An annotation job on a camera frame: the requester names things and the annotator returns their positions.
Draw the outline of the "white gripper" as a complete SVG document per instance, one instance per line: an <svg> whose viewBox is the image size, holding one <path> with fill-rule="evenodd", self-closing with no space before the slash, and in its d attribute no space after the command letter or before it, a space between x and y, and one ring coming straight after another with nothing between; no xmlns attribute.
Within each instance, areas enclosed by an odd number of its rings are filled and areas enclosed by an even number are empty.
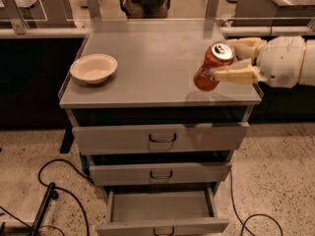
<svg viewBox="0 0 315 236"><path fill-rule="evenodd" d="M279 36L268 42L261 37L242 37L227 43L243 60L212 68L210 75L215 81L238 85L265 82L272 88L285 89L297 84L305 46L301 36ZM255 58L258 67L252 65Z"/></svg>

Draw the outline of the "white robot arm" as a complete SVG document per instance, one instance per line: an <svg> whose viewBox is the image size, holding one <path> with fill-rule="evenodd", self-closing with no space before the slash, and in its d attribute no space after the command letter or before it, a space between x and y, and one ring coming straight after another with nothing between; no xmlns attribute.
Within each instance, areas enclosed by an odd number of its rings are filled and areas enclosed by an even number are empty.
<svg viewBox="0 0 315 236"><path fill-rule="evenodd" d="M271 88L291 89L315 86L315 40L302 36L278 36L272 40L243 37L227 42L238 61L211 70L219 82L251 85L259 82Z"/></svg>

